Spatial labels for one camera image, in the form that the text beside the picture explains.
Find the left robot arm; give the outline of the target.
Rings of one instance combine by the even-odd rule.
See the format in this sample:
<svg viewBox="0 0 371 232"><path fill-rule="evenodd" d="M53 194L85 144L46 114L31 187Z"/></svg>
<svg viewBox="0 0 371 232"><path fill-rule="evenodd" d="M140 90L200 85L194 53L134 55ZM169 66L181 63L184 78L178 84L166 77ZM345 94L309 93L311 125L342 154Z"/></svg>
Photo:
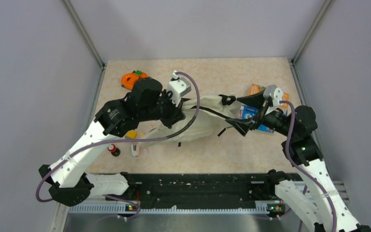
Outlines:
<svg viewBox="0 0 371 232"><path fill-rule="evenodd" d="M112 144L141 122L159 120L172 126L184 119L182 97L191 90L183 77L174 77L167 88L153 78L138 80L123 98L104 104L81 138L55 163L39 168L42 182L48 183L50 200L75 206L88 198L119 195L134 197L136 188L122 174L88 174L87 168Z"/></svg>

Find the pink white correction tape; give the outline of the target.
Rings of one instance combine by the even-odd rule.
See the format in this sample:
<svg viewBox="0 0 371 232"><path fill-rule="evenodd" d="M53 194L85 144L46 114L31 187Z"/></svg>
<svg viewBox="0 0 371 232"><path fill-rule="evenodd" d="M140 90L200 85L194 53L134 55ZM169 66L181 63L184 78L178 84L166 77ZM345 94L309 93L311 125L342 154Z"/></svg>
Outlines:
<svg viewBox="0 0 371 232"><path fill-rule="evenodd" d="M137 157L140 153L140 146L139 144L131 144L130 145L131 155L133 157Z"/></svg>

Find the cream canvas backpack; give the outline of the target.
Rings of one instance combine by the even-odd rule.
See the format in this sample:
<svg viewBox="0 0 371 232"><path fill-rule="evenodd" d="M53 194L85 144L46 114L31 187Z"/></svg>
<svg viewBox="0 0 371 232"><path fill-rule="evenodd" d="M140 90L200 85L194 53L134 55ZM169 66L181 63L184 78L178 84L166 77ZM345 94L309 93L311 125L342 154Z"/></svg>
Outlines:
<svg viewBox="0 0 371 232"><path fill-rule="evenodd" d="M193 124L180 135L163 141L140 142L140 147L148 148L154 145L167 143L185 143L203 137L211 136L223 129L231 128L226 119L237 118L242 103L236 100L234 95L206 95L200 98L200 109ZM185 119L172 125L171 128L160 124L155 129L144 135L144 139L166 137L178 132L186 126L196 112L197 100L185 100L182 106L182 113Z"/></svg>

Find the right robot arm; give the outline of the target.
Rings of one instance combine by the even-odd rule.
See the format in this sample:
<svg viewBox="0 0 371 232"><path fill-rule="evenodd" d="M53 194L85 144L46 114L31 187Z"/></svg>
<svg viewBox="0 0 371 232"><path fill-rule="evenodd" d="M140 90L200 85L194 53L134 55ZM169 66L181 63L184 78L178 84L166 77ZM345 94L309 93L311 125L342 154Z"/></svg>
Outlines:
<svg viewBox="0 0 371 232"><path fill-rule="evenodd" d="M361 224L350 212L330 178L323 154L311 136L317 129L314 110L304 105L294 107L288 101L286 104L291 108L289 115L277 109L269 112L268 106L259 107L249 128L264 125L286 136L283 153L313 199L307 199L285 173L277 171L269 172L265 195L287 203L311 232L370 232L370 226Z"/></svg>

